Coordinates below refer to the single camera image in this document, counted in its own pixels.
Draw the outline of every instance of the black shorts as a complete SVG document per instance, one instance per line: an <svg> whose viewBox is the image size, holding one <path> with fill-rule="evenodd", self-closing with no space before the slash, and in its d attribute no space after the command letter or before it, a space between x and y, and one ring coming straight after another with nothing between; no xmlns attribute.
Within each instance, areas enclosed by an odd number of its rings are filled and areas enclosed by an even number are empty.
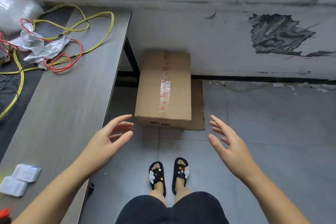
<svg viewBox="0 0 336 224"><path fill-rule="evenodd" d="M115 224L212 223L229 224L219 201L207 192L194 192L167 208L153 196L129 201Z"/></svg>

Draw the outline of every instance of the black slide sandal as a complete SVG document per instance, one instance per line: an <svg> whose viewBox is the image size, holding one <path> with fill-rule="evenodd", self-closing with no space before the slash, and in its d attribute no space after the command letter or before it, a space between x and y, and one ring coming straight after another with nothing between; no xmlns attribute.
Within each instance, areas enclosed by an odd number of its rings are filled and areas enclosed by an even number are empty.
<svg viewBox="0 0 336 224"><path fill-rule="evenodd" d="M154 170L152 170L155 164L159 164L160 168L155 168ZM166 197L166 182L165 182L165 177L164 177L164 172L163 172L163 165L160 161L156 161L150 165L149 181L152 186L152 189L154 189L154 184L158 182L162 182L163 183L163 196Z"/></svg>
<svg viewBox="0 0 336 224"><path fill-rule="evenodd" d="M185 165L178 164L177 162L179 160L182 160L185 163ZM171 188L173 190L174 195L176 195L176 191L175 191L176 177L184 179L184 186L186 186L188 175L189 175L189 165L188 165L188 162L184 158L177 158L177 159L175 159L173 183L171 185Z"/></svg>

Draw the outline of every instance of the damaged wall patch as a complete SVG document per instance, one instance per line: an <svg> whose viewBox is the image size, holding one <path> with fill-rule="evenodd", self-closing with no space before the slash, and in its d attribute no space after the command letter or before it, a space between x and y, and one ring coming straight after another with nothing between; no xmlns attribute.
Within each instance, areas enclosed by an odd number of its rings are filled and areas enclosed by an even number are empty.
<svg viewBox="0 0 336 224"><path fill-rule="evenodd" d="M253 14L248 22L252 25L251 38L256 53L300 55L294 51L315 32L298 27L291 15Z"/></svg>

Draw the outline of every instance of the left hand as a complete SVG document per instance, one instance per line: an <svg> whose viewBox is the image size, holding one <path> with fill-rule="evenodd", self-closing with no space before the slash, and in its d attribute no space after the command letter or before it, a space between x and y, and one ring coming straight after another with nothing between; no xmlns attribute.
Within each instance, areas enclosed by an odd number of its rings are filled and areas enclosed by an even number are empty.
<svg viewBox="0 0 336 224"><path fill-rule="evenodd" d="M79 155L75 163L85 171L88 178L105 166L116 152L133 136L133 123L127 122L131 114L123 115L111 120L105 127L95 133ZM124 134L111 135L113 132L127 131Z"/></svg>

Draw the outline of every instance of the cardboard box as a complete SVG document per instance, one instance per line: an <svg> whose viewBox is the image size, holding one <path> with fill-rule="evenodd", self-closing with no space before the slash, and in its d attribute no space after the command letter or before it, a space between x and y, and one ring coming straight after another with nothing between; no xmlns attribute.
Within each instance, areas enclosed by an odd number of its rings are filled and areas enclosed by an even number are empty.
<svg viewBox="0 0 336 224"><path fill-rule="evenodd" d="M202 81L191 83L190 54L143 54L135 116L144 125L204 130Z"/></svg>

